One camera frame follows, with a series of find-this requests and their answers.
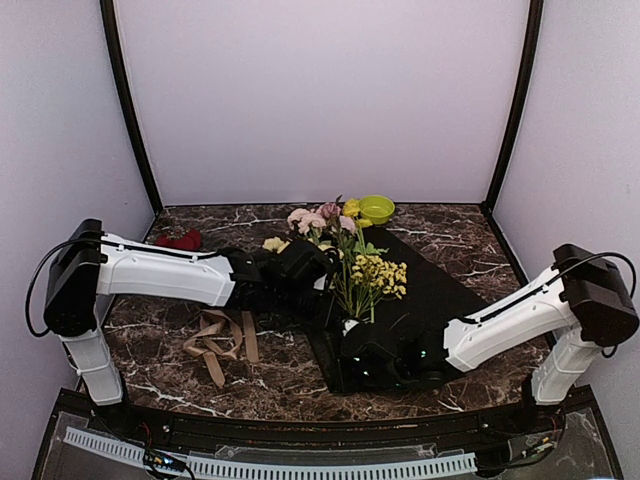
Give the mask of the pink fake flower stem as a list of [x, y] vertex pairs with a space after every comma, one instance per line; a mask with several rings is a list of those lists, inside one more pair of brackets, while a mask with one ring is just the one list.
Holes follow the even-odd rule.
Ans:
[[317, 212], [325, 221], [320, 238], [346, 251], [355, 244], [357, 227], [353, 218], [343, 214], [341, 199], [342, 196], [339, 195], [334, 201], [322, 204]]
[[297, 208], [287, 217], [291, 230], [297, 230], [300, 235], [313, 236], [326, 227], [326, 220], [316, 210]]

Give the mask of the black wrapping paper sheet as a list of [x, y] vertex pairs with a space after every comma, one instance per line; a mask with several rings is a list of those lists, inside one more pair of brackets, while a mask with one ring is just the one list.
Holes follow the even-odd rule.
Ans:
[[[386, 229], [369, 228], [365, 231], [365, 239], [387, 249], [388, 259], [408, 265], [407, 295], [402, 300], [381, 301], [375, 308], [372, 324], [386, 328], [395, 326], [400, 332], [412, 336], [425, 330], [445, 333], [451, 320], [464, 320], [488, 306], [479, 295]], [[341, 394], [391, 391], [360, 389], [341, 365], [341, 330], [345, 319], [347, 314], [338, 302], [326, 298], [316, 317], [305, 325], [307, 338], [329, 391]], [[448, 356], [449, 351], [446, 362], [450, 365], [450, 380], [447, 382], [450, 383], [465, 373], [452, 366], [447, 361]]]

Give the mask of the beige ribbon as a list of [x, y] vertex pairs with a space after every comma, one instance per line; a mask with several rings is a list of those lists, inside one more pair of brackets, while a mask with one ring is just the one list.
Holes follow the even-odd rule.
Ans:
[[218, 388], [226, 383], [220, 359], [239, 360], [244, 350], [251, 364], [260, 361], [256, 325], [249, 311], [242, 311], [240, 321], [236, 321], [221, 310], [203, 310], [199, 330], [184, 341], [182, 349], [192, 358], [203, 360]]

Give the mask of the yellow fake flower stem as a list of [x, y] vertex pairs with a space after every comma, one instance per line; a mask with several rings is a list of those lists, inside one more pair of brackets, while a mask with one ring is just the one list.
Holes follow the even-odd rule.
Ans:
[[380, 256], [387, 253], [387, 249], [376, 247], [373, 243], [365, 240], [364, 230], [375, 225], [373, 225], [369, 220], [361, 218], [358, 201], [359, 199], [351, 198], [347, 200], [342, 207], [343, 214], [353, 218], [356, 223], [357, 230], [356, 241], [353, 247], [354, 254], [363, 256]]

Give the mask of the small yellow blossom spray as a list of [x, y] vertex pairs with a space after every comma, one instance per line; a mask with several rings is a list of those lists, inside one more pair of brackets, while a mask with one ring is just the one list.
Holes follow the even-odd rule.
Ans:
[[406, 263], [357, 254], [341, 266], [331, 290], [350, 319], [373, 322], [376, 306], [381, 301], [402, 300], [407, 295], [407, 284]]

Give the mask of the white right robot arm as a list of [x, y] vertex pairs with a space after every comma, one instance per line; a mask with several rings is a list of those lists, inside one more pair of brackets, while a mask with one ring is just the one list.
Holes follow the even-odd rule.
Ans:
[[438, 389], [491, 358], [548, 332], [563, 333], [526, 380], [510, 413], [521, 434], [534, 432], [597, 356], [610, 356], [639, 329], [637, 282], [624, 281], [618, 252], [574, 244], [526, 286], [475, 312], [450, 318], [440, 302], [386, 322], [343, 323], [341, 353], [367, 389]]

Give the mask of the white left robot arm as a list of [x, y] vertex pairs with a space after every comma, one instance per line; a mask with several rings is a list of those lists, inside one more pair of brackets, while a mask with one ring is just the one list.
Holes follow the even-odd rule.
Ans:
[[107, 347], [94, 305], [100, 295], [142, 295], [256, 313], [312, 317], [339, 265], [333, 249], [294, 240], [282, 250], [246, 253], [225, 248], [195, 253], [150, 246], [103, 231], [86, 219], [40, 261], [47, 268], [45, 329], [69, 350], [101, 417], [120, 436], [141, 427], [140, 412], [125, 401], [126, 388]]

